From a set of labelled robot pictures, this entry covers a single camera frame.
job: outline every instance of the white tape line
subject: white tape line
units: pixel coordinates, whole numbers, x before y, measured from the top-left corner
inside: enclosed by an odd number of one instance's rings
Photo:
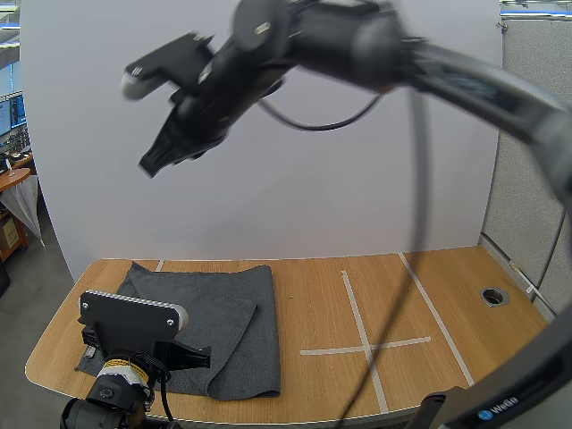
[[[420,342],[429,342],[431,337],[414,338],[412,340],[386,342],[384,344],[374,344],[372,350],[391,349],[393,347],[410,346],[411,344],[419,344]]]
[[[372,355],[372,350],[369,347],[369,341],[367,340],[366,328],[363,321],[361,320],[361,315],[359,314],[358,303],[356,302],[356,297],[354,295],[353,289],[351,289],[351,284],[349,284],[348,273],[345,271],[341,272],[343,277],[343,282],[346,285],[346,291],[348,292],[349,303],[351,304],[351,309],[354,312],[354,318],[356,319],[357,331],[359,332],[359,338],[364,346],[364,352],[366,353],[367,364],[369,365],[372,373],[372,380],[374,381],[375,393],[377,394],[377,402],[379,403],[379,409],[383,413],[389,413],[387,408],[387,401],[385,400],[385,394],[383,393],[382,380],[377,372],[377,366],[374,364],[374,356]]]
[[[409,346],[411,344],[419,344],[420,342],[428,342],[431,337],[414,338],[412,340],[386,342],[384,344],[374,344],[371,349],[391,349],[393,347]],[[301,350],[302,356],[322,356],[322,355],[341,355],[343,353],[356,353],[358,351],[365,351],[363,347],[343,347],[341,349],[315,349],[315,350]]]
[[[443,323],[441,317],[439,316],[439,313],[437,313],[437,308],[435,308],[435,306],[433,305],[433,302],[431,302],[429,295],[427,295],[427,292],[425,292],[425,289],[423,289],[423,285],[421,284],[421,282],[417,278],[416,274],[411,269],[411,266],[409,265],[408,260],[403,256],[403,253],[400,253],[400,258],[401,258],[401,262],[403,262],[403,265],[408,269],[409,274],[411,275],[411,278],[413,279],[413,281],[417,285],[417,288],[421,292],[421,295],[423,296],[425,303],[427,304],[427,306],[431,310],[431,313],[433,313],[433,317],[435,318],[435,321],[437,322],[437,324],[441,328],[441,332],[443,332],[443,335],[445,336],[445,340],[447,340],[447,342],[449,343],[450,350],[453,352],[455,359],[457,359],[457,363],[461,367],[461,371],[463,372],[463,375],[465,376],[465,379],[467,380],[468,385],[472,386],[473,384],[475,384],[475,381],[473,380],[471,373],[468,372],[467,365],[465,365],[465,361],[463,360],[463,357],[461,357],[461,354],[458,352],[458,349],[457,349],[457,346],[455,345],[455,342],[451,338],[449,331],[447,331],[447,327]]]
[[[302,356],[321,356],[321,355],[340,355],[343,353],[356,353],[357,351],[364,351],[363,347],[344,347],[342,349],[316,349],[316,350],[301,350]]]

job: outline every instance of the screw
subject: screw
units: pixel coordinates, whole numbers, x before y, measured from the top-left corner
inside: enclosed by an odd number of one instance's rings
[[[114,391],[112,391],[111,389],[103,389],[101,392],[99,392],[99,395],[104,399],[104,400],[109,400],[111,399],[115,393]]]
[[[267,31],[268,29],[270,29],[270,22],[265,22],[264,24],[260,24],[258,27],[255,28],[254,34],[258,36],[259,34],[262,34],[265,31]]]

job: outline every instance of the yellow label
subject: yellow label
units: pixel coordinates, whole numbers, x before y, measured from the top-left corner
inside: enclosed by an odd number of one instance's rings
[[[107,362],[105,362],[104,368],[107,368],[109,366],[130,366],[135,370],[137,374],[139,374],[139,377],[141,377],[145,383],[149,383],[149,376],[147,375],[147,373],[143,371],[141,368],[139,368],[137,365],[130,364],[129,361],[127,360],[110,359]]]

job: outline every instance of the wooden table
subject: wooden table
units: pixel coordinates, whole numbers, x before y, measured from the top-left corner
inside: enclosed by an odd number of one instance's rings
[[[282,395],[222,402],[170,393],[173,415],[194,422],[251,424],[335,419],[366,369],[364,345],[370,350],[374,344],[402,276],[408,275],[407,261],[403,255],[138,261],[164,272],[236,272],[261,264],[273,270]],[[105,259],[86,270],[32,352],[26,365],[30,381],[71,397],[85,397],[94,377],[74,370],[85,351],[83,326],[77,322],[78,299],[87,289],[117,291],[130,264]],[[352,416],[410,413],[396,410],[412,408],[434,391],[467,387],[513,356],[546,325],[481,247],[426,252],[415,274],[419,283],[410,289],[377,372],[372,372]],[[509,304],[487,307],[479,295],[487,287],[506,290]],[[360,328],[365,336],[360,337]],[[160,400],[151,414],[164,416]]]
[[[30,174],[29,168],[19,168],[5,172],[0,176],[0,192],[16,186],[28,179]]]
[[[22,183],[26,179],[28,179],[30,175],[29,168],[19,168],[15,170],[11,170],[10,172],[5,172],[4,174],[0,175],[0,192],[5,191],[12,186],[16,186],[19,183]],[[4,212],[0,215],[0,220],[4,219],[10,212]],[[8,257],[20,246],[27,247],[28,243],[28,236],[26,235],[26,231],[24,230],[23,225],[21,224],[20,220],[13,216],[14,225],[16,226],[16,231],[18,231],[18,235],[20,236],[18,240],[13,244],[13,246],[7,250],[3,250],[0,258],[2,258],[2,262],[4,262]]]

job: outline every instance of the computer monitor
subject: computer monitor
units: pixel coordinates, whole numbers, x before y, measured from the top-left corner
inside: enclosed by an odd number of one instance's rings
[[[24,97],[22,95],[10,98],[10,111],[12,112],[12,128],[19,127],[23,123],[26,123]]]
[[[0,103],[0,135],[10,132],[10,102],[3,101]]]

